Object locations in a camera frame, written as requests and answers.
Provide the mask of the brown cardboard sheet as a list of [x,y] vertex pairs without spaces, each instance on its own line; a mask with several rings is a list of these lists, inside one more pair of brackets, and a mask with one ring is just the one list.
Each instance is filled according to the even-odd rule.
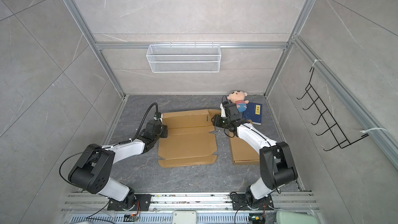
[[163,168],[213,164],[218,150],[211,119],[220,110],[195,110],[162,114],[168,134],[159,140],[158,163]]

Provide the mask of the brown cardboard box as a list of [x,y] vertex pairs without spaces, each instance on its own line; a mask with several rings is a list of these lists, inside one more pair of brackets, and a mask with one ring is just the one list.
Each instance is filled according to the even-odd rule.
[[244,140],[229,134],[232,164],[234,166],[259,165],[259,154]]

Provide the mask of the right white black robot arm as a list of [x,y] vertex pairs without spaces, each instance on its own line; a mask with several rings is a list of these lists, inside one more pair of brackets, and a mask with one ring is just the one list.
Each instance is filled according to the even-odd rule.
[[245,141],[259,155],[260,178],[245,193],[247,204],[259,203],[281,186],[297,180],[298,172],[289,145],[276,142],[258,131],[243,118],[234,103],[222,102],[221,114],[212,117],[212,124],[229,130],[233,138]]

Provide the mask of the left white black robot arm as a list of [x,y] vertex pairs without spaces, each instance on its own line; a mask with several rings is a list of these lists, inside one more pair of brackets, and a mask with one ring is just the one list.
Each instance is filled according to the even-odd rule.
[[113,165],[126,158],[152,149],[160,138],[166,138],[168,128],[160,119],[151,120],[138,136],[110,146],[89,145],[68,174],[68,182],[91,194],[118,202],[133,198],[134,190],[111,178]]

